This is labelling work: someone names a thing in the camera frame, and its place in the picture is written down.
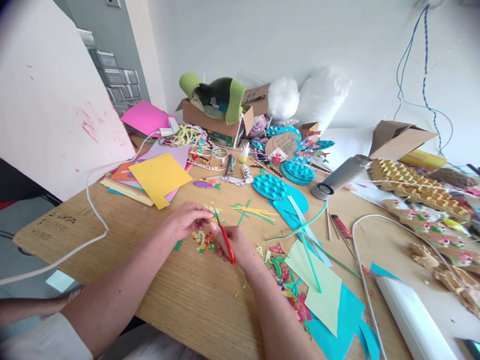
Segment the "floor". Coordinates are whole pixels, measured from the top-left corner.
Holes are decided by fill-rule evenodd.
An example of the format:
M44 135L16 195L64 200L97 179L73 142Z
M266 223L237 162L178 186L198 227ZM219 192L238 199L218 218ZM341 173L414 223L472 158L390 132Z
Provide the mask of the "floor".
M23 200L0 210L0 230L16 234L24 226L50 211L54 206L47 200L37 197ZM0 279L41 269L48 265L45 261L22 254L12 240L0 236ZM53 298L61 293L45 283L55 270L0 286L0 299L4 298ZM68 289L79 285L74 282ZM31 317L0 329L0 343L21 335L40 322L39 317Z

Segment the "craft table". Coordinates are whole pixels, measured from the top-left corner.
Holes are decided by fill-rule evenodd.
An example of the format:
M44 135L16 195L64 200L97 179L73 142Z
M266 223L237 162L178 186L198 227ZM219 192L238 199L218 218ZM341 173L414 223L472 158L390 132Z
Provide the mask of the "craft table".
M254 177L260 174L260 169L250 169ZM234 173L241 177L238 165L235 165ZM220 174L197 166L190 171L194 180ZM305 214L307 221L324 205L323 201L310 194L311 186L296 186L309 201L310 209ZM221 218L225 220L226 226L236 225L241 216L230 209L235 203L246 205L252 199L252 208L274 210L268 200L256 193L251 185L237 187L224 181L221 181L220 190L200 189L190 182L180 188L171 206L163 210L145 206L126 196L109 193L99 183L90 187L90 196L110 232L59 266L62 272L85 285L118 265L142 239L184 202L223 209ZM347 190L341 190L330 199L329 211L339 215L348 227L364 215L389 216L378 206ZM265 251L267 247L277 244L267 243L265 239L291 232L280 216L275 216L275 219L276 224L273 225L257 216L244 217L241 226L251 242L255 246L259 244ZM354 258L333 228L332 241L328 241L326 215L322 215L310 227L329 253L357 270ZM84 190L26 226L16 234L14 242L25 251L52 263L103 232L104 228L90 208ZM399 226L378 217L361 222L356 234L362 262L368 267L371 262L375 262L413 287L455 354L459 358L467 356L466 347L455 338L480 341L480 321L453 294L432 279L431 270L422 268L410 259L408 244L416 238ZM286 253L294 240L292 237L280 242ZM366 305L361 281L335 262L332 269ZM225 263L217 256L217 249L201 254L197 251L196 242L189 236L184 239L180 249L174 250L168 257L136 316L207 358L262 359L264 348L254 296L251 289L242 287L242 281L245 280L246 277L238 266ZM372 280L368 280L368 286L388 358L410 359L409 350L380 291ZM372 325L368 309L365 309L364 318ZM365 358L356 336L347 358Z

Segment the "white glue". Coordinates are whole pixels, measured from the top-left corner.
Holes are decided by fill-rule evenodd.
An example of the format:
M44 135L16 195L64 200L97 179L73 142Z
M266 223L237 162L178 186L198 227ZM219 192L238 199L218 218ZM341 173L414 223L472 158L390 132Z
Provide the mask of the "white glue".
M241 151L241 154L240 154L240 160L238 160L238 162L240 164L245 164L247 162L247 159L249 157L249 152L250 152L250 143L246 143L245 147L243 148L243 150Z
M252 173L250 172L249 167L247 164L243 164L241 168L241 172L243 173L243 178L245 179L245 184L251 184L254 182L254 178L252 177Z

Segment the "hand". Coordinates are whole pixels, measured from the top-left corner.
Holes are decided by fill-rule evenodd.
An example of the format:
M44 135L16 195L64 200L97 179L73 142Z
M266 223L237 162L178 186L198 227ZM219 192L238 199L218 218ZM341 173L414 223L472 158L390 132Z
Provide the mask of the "hand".
M230 240L235 260L242 269L248 266L249 262L256 256L261 259L260 254L255 250L252 242L247 238L245 231L240 226L225 226L224 229ZM222 230L215 222L210 224L210 230L218 244L218 256L223 257L225 262L230 261L229 249L222 235Z
M213 212L206 207L186 202L165 219L161 228L166 230L168 236L173 237L177 242L192 232L205 229L213 217Z

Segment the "white board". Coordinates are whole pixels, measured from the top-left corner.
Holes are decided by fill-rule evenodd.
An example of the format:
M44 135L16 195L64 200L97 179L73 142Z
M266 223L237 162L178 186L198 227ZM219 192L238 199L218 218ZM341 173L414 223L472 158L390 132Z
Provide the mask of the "white board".
M66 201L93 169L135 151L74 23L55 3L11 1L2 15L0 157Z

